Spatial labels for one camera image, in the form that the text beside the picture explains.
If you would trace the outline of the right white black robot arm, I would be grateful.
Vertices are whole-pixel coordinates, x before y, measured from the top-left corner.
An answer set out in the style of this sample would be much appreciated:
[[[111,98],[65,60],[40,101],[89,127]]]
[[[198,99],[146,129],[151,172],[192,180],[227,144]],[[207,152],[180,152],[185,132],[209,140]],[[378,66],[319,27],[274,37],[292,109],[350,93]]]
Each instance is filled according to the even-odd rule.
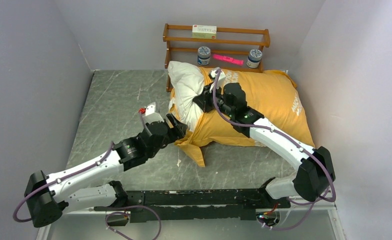
[[[213,88],[213,83],[206,85],[192,101],[205,113],[216,111],[237,132],[270,148],[296,171],[287,177],[268,180],[265,190],[258,195],[260,204],[270,208],[278,199],[293,196],[308,202],[323,199],[322,194],[332,189],[336,179],[329,150],[302,143],[279,129],[248,105],[239,83],[228,83],[224,89]]]

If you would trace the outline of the left blue white jar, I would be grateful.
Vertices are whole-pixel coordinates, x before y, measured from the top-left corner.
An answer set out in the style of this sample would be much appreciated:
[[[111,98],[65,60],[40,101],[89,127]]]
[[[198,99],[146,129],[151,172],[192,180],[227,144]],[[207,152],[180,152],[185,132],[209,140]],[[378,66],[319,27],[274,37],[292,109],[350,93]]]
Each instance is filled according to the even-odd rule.
[[[211,49],[207,46],[201,46],[197,49],[197,64],[207,66],[211,59]]]

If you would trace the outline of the white green cardboard box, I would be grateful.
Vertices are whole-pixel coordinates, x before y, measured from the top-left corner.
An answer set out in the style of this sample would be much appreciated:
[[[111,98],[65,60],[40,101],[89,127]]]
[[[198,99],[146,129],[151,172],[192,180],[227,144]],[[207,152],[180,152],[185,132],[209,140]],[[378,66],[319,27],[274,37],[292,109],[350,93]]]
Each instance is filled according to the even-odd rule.
[[[213,25],[192,25],[192,38],[195,39],[216,39],[217,27]]]

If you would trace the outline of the pink plastic strip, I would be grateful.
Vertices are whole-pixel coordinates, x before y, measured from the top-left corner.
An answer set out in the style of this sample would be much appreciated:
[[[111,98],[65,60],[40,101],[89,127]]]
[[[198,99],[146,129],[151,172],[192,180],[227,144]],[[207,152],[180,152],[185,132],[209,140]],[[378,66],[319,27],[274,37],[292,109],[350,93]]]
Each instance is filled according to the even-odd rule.
[[[237,66],[242,66],[244,64],[243,60],[235,59],[225,55],[213,54],[212,58],[221,62],[230,63]]]

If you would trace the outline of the white pillow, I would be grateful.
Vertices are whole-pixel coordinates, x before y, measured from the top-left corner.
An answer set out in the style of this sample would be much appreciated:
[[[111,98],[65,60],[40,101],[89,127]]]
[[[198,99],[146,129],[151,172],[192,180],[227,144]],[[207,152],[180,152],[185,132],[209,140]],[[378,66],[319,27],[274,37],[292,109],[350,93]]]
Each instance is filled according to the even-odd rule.
[[[170,61],[167,71],[173,87],[169,108],[175,117],[193,132],[203,113],[193,99],[203,91],[204,75],[199,67],[179,61]]]

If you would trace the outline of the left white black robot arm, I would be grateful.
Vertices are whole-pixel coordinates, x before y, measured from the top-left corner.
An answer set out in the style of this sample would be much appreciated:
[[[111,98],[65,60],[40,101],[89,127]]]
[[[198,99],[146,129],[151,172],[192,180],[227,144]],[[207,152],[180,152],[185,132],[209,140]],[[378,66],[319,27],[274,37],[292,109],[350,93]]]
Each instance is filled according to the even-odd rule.
[[[146,163],[159,150],[184,138],[188,126],[168,113],[141,116],[143,129],[136,136],[111,143],[108,150],[80,165],[51,174],[33,173],[27,183],[24,199],[36,228],[57,221],[63,214],[91,207],[121,210],[128,195],[120,181],[88,187],[90,183]]]

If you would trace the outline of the blue white jar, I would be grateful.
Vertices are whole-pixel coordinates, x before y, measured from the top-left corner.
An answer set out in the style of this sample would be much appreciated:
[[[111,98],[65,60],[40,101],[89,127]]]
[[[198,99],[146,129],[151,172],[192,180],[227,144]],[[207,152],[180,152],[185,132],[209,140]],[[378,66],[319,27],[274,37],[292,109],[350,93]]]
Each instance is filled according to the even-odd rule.
[[[251,68],[255,69],[259,66],[263,57],[263,52],[259,49],[251,49],[247,56],[246,65]]]
[[[197,49],[197,64],[207,66],[211,59],[211,49],[207,46],[201,46]]]

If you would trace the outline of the orange Mickey Mouse pillowcase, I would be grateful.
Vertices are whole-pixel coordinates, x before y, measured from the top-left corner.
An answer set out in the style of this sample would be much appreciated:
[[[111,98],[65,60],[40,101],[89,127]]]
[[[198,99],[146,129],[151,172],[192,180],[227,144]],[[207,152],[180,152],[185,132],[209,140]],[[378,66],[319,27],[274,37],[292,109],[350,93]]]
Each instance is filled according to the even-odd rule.
[[[205,86],[212,80],[211,69],[199,67]],[[297,85],[283,71],[262,73],[225,70],[225,84],[239,83],[246,94],[247,104],[263,114],[270,122],[296,140],[315,146]],[[175,142],[200,167],[205,166],[201,148],[211,142],[228,146],[253,147],[262,144],[235,131],[216,111],[202,112],[194,131]]]

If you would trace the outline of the right blue white jar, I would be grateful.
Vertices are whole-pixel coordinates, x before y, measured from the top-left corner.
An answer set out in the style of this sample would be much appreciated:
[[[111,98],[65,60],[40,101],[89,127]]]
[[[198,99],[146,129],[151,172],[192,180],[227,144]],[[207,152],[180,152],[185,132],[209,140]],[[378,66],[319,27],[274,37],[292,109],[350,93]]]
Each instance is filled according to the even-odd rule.
[[[263,52],[259,49],[251,49],[247,56],[246,65],[251,68],[255,69],[259,66],[263,57]]]

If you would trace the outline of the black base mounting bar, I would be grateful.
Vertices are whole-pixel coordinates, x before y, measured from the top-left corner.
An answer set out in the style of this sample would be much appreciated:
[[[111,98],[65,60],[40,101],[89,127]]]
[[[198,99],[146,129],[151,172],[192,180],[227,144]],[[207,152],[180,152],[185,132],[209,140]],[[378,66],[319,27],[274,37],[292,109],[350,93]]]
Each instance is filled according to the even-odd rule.
[[[113,206],[96,206],[94,211],[130,209],[131,223],[161,220],[228,219],[255,220],[272,209],[288,209],[290,202],[271,198],[262,188],[204,190],[132,190],[127,200]]]

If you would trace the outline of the wooden three-tier shelf rack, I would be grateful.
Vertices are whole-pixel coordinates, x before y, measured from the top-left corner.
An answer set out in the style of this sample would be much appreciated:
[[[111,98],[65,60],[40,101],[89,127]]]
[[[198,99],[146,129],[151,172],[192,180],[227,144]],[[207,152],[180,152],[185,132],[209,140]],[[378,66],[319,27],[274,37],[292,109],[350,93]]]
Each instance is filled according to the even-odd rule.
[[[243,47],[250,46],[251,49],[257,47],[263,51],[271,44],[269,29],[250,29],[250,28],[233,28],[218,27],[218,34],[235,34],[235,35],[257,35],[258,40],[243,39],[225,39],[225,38],[193,38],[186,34],[185,36],[173,36],[170,31],[188,31],[193,29],[192,25],[174,25],[166,23],[164,25],[162,40],[166,43],[166,54],[164,60],[164,68],[167,69],[170,61],[173,60],[175,53],[197,54],[199,47],[209,47],[211,54],[236,57],[246,57],[250,50]]]

